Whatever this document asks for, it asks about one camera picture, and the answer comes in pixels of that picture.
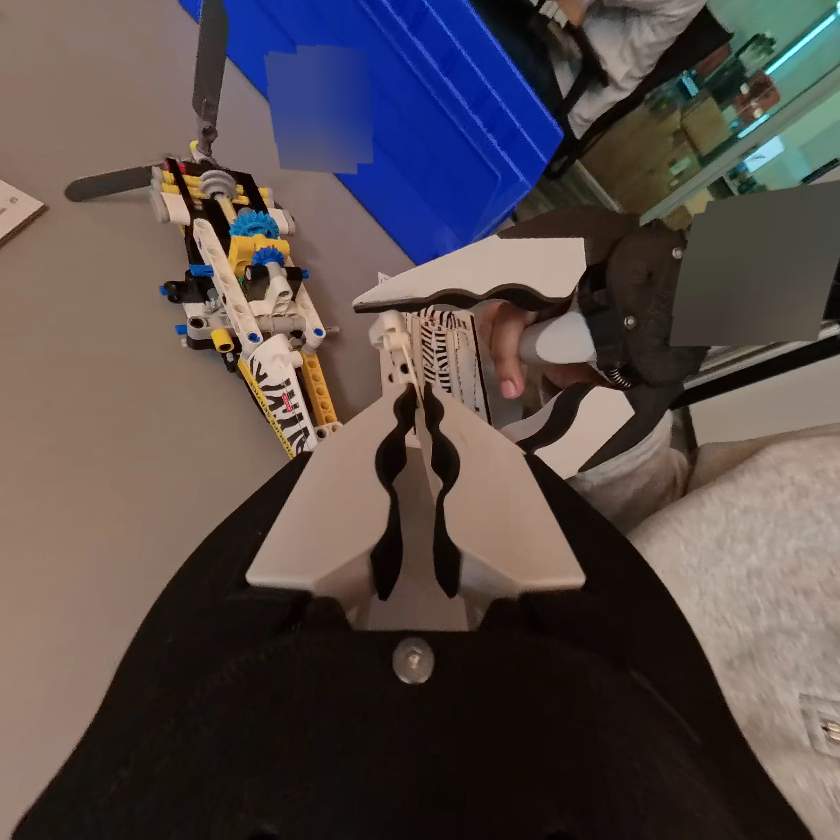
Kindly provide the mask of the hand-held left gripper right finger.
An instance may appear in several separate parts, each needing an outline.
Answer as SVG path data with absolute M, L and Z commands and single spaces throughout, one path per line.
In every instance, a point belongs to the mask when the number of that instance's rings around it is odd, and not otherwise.
M 446 596 L 582 588 L 585 574 L 522 450 L 436 386 L 425 385 L 422 403 L 434 574 Z

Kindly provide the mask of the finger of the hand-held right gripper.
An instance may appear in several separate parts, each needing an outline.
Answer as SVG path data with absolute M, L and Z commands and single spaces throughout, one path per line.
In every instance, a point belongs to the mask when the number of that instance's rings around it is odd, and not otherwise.
M 581 472 L 634 416 L 634 408 L 624 392 L 578 384 L 501 432 L 566 480 Z
M 352 307 L 415 312 L 502 300 L 537 311 L 571 299 L 585 268 L 582 238 L 485 238 L 384 280 Z

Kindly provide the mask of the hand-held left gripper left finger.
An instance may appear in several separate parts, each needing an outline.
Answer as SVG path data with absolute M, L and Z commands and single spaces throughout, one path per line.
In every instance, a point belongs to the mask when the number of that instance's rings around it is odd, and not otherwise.
M 305 460 L 246 573 L 254 587 L 386 601 L 403 561 L 396 478 L 414 424 L 413 384 L 390 385 Z

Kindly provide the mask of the zebra sticker sheet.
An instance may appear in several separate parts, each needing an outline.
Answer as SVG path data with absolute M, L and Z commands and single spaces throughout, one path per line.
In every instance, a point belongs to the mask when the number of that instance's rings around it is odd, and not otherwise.
M 474 313 L 429 307 L 403 318 L 421 384 L 436 386 L 490 424 Z

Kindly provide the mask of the white lego wing panel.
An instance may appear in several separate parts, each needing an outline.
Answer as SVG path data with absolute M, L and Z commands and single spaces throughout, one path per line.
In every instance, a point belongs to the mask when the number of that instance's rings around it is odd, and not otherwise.
M 410 383 L 420 402 L 423 388 L 417 377 L 411 334 L 404 315 L 396 310 L 381 313 L 369 330 L 369 341 L 379 354 L 382 390 Z

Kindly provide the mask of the lego plane model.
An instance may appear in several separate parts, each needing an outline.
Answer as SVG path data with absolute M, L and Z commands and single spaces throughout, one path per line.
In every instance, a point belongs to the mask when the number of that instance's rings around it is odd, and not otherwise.
M 146 187 L 161 224 L 180 229 L 184 277 L 160 287 L 183 310 L 176 329 L 191 350 L 210 351 L 248 388 L 286 452 L 310 452 L 341 426 L 317 351 L 330 330 L 296 265 L 289 237 L 294 218 L 245 172 L 214 156 L 227 61 L 224 2 L 200 3 L 192 108 L 197 137 L 189 155 L 90 175 L 71 182 L 73 203 Z

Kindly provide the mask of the person's right forearm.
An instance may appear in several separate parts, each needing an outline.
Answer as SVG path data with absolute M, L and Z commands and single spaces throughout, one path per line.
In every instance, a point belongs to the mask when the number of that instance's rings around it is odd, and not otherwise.
M 640 443 L 567 480 L 618 531 L 628 534 L 680 499 L 691 462 L 675 446 L 675 416 L 667 412 Z

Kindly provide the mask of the lego instruction booklet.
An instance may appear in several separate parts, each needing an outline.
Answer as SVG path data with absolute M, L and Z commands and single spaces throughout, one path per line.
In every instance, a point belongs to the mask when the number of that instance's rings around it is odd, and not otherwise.
M 17 237 L 41 217 L 48 206 L 5 181 L 1 181 L 1 246 Z

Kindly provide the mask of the person's right hand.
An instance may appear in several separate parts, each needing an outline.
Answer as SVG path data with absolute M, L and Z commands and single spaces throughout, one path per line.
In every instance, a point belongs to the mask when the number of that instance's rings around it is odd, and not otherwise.
M 559 316 L 567 308 L 563 304 L 540 311 L 525 311 L 507 301 L 488 303 L 481 316 L 480 333 L 504 398 L 519 398 L 526 388 L 526 369 L 518 353 L 524 330 L 534 323 Z M 602 381 L 598 372 L 585 363 L 542 367 L 535 375 L 543 390 L 551 393 L 577 384 L 597 384 Z

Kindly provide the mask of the blue plastic bin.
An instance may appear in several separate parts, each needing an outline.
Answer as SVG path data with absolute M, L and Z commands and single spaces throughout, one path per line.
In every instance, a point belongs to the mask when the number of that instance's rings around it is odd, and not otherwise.
M 339 181 L 416 264 L 492 234 L 543 173 L 563 132 L 471 2 L 225 2 L 227 55 L 269 103 L 280 136 L 280 68 L 304 48 L 365 59 L 371 161 Z

